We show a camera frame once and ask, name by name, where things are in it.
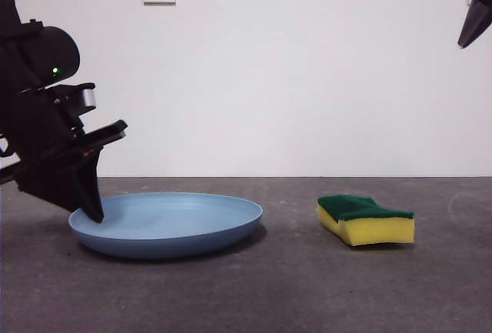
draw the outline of plate rim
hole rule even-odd
[[[94,237],[94,238],[101,239],[101,240],[108,240],[108,241],[164,241],[164,240],[172,240],[172,239],[173,240],[176,240],[176,239],[186,239],[186,238],[200,237],[200,236],[206,236],[206,235],[215,235],[215,234],[218,234],[218,233],[222,233],[224,231],[232,231],[232,230],[234,230],[236,228],[241,228],[241,227],[244,227],[245,225],[249,225],[249,224],[255,223],[256,221],[258,221],[261,218],[261,216],[263,215],[263,212],[264,212],[263,207],[261,205],[259,205],[257,202],[254,202],[252,200],[247,200],[246,198],[229,196],[229,195],[219,195],[219,194],[215,194],[215,193],[202,193],[202,192],[186,192],[186,191],[135,192],[135,193],[126,193],[126,194],[123,194],[123,195],[109,196],[109,197],[102,198],[101,200],[108,200],[108,199],[113,199],[113,198],[124,198],[124,197],[131,197],[131,196],[137,196],[137,195],[158,195],[158,194],[203,195],[203,196],[207,196],[207,197],[208,196],[214,196],[214,197],[221,197],[221,198],[232,198],[234,200],[240,200],[240,201],[249,202],[254,207],[256,207],[259,210],[259,212],[258,212],[258,215],[256,215],[250,221],[246,221],[245,223],[236,225],[236,226],[234,226],[232,228],[221,229],[219,231],[211,231],[211,232],[205,232],[205,233],[198,233],[198,234],[194,234],[194,235],[179,235],[179,236],[176,236],[176,237],[160,237],[160,238],[110,238],[110,237],[103,237],[103,236],[100,236],[100,235],[94,235],[94,234],[91,234],[91,233],[85,233],[83,231],[78,230],[72,224],[72,222],[73,222],[72,221],[72,218],[74,218],[75,216],[77,216],[76,214],[78,214],[81,211],[83,211],[81,208],[78,208],[77,210],[75,210],[74,212],[72,212],[68,216],[68,225],[70,226],[70,229],[73,232],[77,233],[77,234],[80,234],[80,235],[83,235],[83,236]]]

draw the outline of blue plate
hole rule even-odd
[[[216,251],[253,232],[263,209],[243,198],[158,192],[104,198],[105,218],[81,209],[68,223],[93,250],[121,258],[180,258]]]

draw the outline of yellow sponge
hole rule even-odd
[[[335,208],[331,211],[321,204]],[[414,242],[413,213],[380,208],[370,198],[347,195],[319,198],[317,216],[326,229],[352,246]]]

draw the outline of gray floor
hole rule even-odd
[[[68,213],[2,187],[2,331],[490,332],[492,178],[103,178],[101,193],[249,198],[262,226],[214,255],[126,261],[80,246]],[[416,215],[415,245],[350,248],[318,196]]]

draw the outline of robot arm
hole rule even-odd
[[[105,144],[125,136],[122,120],[86,134],[80,115],[95,108],[92,83],[50,85],[73,76],[77,45],[59,28],[32,19],[22,24],[15,0],[0,0],[0,138],[19,162],[0,170],[0,184],[95,221],[104,214],[96,167]]]
[[[465,48],[492,23],[492,0],[471,0],[458,44]]]

